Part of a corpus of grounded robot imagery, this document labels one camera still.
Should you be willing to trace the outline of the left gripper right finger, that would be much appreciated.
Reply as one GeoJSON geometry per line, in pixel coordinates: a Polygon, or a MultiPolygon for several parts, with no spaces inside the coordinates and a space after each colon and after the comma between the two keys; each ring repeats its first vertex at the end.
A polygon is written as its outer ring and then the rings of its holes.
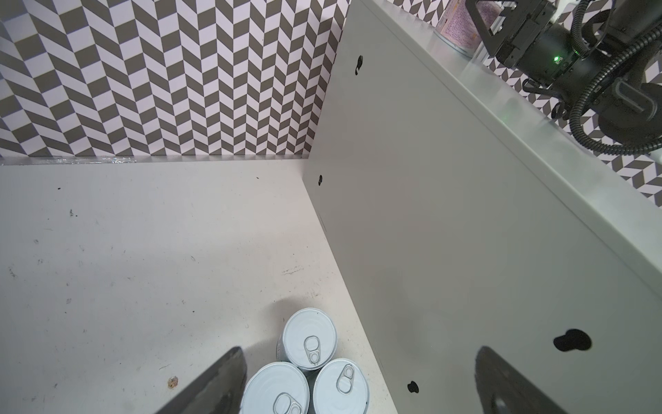
{"type": "Polygon", "coordinates": [[[484,413],[566,414],[490,347],[479,349],[474,378],[484,413]]]}

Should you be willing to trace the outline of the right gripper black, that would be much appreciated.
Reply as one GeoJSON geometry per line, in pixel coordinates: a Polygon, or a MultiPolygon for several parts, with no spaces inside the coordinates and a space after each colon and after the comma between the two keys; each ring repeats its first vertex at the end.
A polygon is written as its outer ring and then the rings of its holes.
{"type": "Polygon", "coordinates": [[[579,1],[466,1],[484,48],[541,86],[581,86],[584,62],[560,15],[579,1]]]}

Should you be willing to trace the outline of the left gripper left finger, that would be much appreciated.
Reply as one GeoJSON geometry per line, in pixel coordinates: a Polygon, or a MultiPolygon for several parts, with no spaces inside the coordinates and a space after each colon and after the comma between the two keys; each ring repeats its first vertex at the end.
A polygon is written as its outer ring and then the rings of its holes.
{"type": "Polygon", "coordinates": [[[157,413],[239,413],[247,381],[246,358],[242,348],[236,346],[201,373],[157,413]]]}

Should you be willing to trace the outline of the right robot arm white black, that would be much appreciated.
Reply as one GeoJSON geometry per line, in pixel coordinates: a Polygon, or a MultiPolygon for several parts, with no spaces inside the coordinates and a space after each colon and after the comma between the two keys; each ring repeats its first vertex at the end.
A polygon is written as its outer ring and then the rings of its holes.
{"type": "Polygon", "coordinates": [[[479,1],[465,7],[489,55],[524,73],[522,89],[556,98],[554,119],[568,122],[575,141],[605,155],[649,155],[661,148],[661,87],[644,79],[661,50],[661,3],[615,1],[572,26],[556,21],[551,1],[509,1],[492,27],[479,1]]]}

